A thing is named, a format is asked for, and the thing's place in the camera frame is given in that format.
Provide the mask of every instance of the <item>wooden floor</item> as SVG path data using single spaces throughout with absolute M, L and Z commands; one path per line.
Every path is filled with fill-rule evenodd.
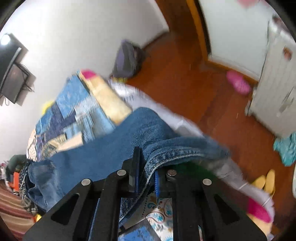
M 249 98 L 233 90 L 223 70 L 203 63 L 195 31 L 165 34 L 146 50 L 150 57 L 128 84 L 189 118 L 226 145 L 249 182 L 275 169 L 275 224 L 286 226 L 296 213 L 292 196 L 294 165 L 284 167 L 272 149 L 273 134 L 254 117 L 244 115 Z

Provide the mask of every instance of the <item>cable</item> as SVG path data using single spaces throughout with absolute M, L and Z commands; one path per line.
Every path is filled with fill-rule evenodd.
M 10 101 L 8 101 L 8 103 L 6 103 L 6 100 L 7 100 L 7 98 L 5 97 L 5 99 L 4 99 L 4 101 L 5 101 L 5 104 L 6 104 L 6 106 L 9 106 L 9 104 L 10 104 Z
M 22 66 L 26 71 L 29 72 L 28 68 L 26 66 L 24 66 L 23 64 L 19 64 L 20 66 Z M 24 77 L 24 72 L 22 71 L 22 77 L 24 79 L 24 85 L 26 87 L 26 89 L 23 89 L 23 90 L 26 90 L 26 91 L 29 91 L 29 92 L 35 92 L 30 86 L 27 85 L 26 83 L 26 79 Z

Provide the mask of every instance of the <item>floral pattern fabric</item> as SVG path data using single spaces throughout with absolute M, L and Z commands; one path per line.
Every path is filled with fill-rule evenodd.
M 173 241 L 173 207 L 171 198 L 157 198 L 149 194 L 130 219 L 124 224 L 128 229 L 142 220 L 148 220 L 161 241 Z

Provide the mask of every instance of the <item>blue denim jeans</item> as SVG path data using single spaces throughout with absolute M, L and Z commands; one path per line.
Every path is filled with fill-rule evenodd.
M 140 170 L 139 196 L 122 200 L 121 223 L 154 183 L 157 168 L 228 155 L 228 150 L 211 138 L 180 137 L 154 111 L 139 108 L 110 134 L 31 164 L 28 173 L 35 187 L 28 190 L 28 195 L 41 208 L 49 210 L 82 179 L 97 181 L 121 169 L 123 161 L 132 157 L 135 146 L 143 149 L 146 163 Z

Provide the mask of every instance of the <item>blue blanket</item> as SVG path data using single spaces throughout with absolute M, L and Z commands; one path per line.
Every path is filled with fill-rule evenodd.
M 132 157 L 135 146 L 143 149 L 146 163 L 140 171 L 139 196 L 122 200 L 121 224 L 147 194 L 157 168 L 193 159 L 217 160 L 228 154 L 208 137 L 180 137 L 154 111 L 139 108 L 112 133 L 31 164 L 28 174 L 35 187 L 28 190 L 28 195 L 49 210 L 82 179 L 97 181 L 121 169 L 123 161 Z
M 57 146 L 49 143 L 55 138 L 65 141 L 82 132 L 86 143 L 114 128 L 114 123 L 75 74 L 67 79 L 56 101 L 36 124 L 36 159 L 41 161 L 56 153 Z

